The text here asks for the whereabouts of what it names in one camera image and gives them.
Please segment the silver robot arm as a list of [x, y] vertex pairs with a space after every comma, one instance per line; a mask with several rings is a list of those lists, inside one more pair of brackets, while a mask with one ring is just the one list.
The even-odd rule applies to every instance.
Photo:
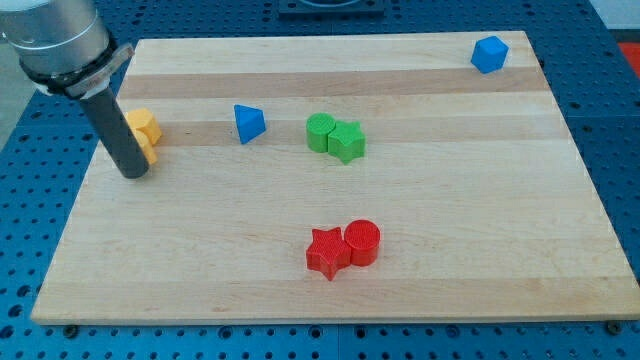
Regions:
[[1, 33], [39, 91], [89, 99], [134, 55], [91, 0], [1, 0]]

